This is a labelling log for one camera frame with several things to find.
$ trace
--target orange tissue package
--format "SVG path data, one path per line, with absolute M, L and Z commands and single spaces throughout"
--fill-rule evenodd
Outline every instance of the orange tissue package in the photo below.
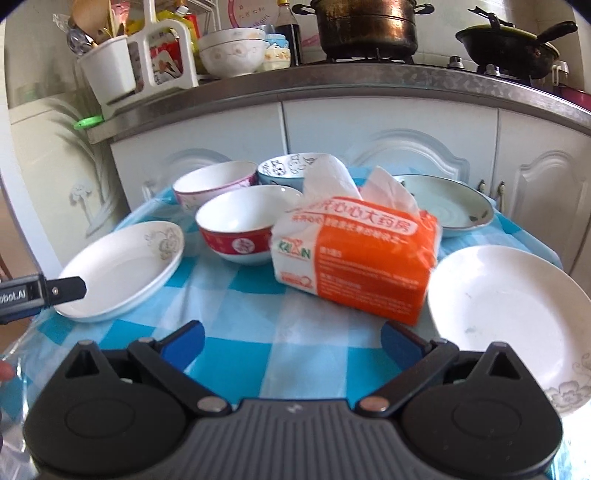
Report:
M 361 193 L 337 159 L 306 172 L 304 197 L 272 232 L 279 282 L 415 325 L 437 263 L 441 228 L 377 167 Z

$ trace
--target round white plate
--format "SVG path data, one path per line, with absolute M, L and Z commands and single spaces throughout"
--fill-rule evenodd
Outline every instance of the round white plate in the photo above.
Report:
M 428 305 L 439 335 L 462 350 L 507 342 L 564 416 L 591 398 L 591 301 L 561 269 L 482 245 L 445 258 Z
M 110 233 L 76 255 L 60 278 L 80 277 L 86 296 L 56 310 L 77 322 L 111 320 L 137 307 L 177 269 L 184 249 L 181 228 L 145 222 Z
M 490 224 L 495 217 L 484 195 L 458 181 L 430 175 L 394 178 L 414 196 L 421 210 L 437 217 L 444 238 L 472 233 Z

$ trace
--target red and white bowl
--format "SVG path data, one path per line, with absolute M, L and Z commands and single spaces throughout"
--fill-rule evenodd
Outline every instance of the red and white bowl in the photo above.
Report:
M 271 229 L 293 210 L 301 193 L 279 185 L 260 185 L 220 195 L 203 205 L 195 220 L 206 243 L 220 257 L 243 265 L 271 260 Z
M 174 182 L 174 195 L 189 212 L 218 195 L 255 185 L 257 168 L 249 161 L 228 161 L 203 167 Z

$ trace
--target green object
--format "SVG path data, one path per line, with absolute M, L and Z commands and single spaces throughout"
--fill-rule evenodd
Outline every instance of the green object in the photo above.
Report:
M 97 116 L 90 116 L 88 118 L 83 118 L 79 122 L 74 124 L 74 130 L 86 130 L 87 128 L 96 127 L 104 122 L 105 119 L 102 115 Z

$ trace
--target countertop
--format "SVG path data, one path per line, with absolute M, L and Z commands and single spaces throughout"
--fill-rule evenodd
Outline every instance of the countertop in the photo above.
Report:
M 338 63 L 219 80 L 131 107 L 88 130 L 92 144 L 209 113 L 264 103 L 341 96 L 433 98 L 502 108 L 591 135 L 591 112 L 541 90 L 463 70 L 392 63 Z

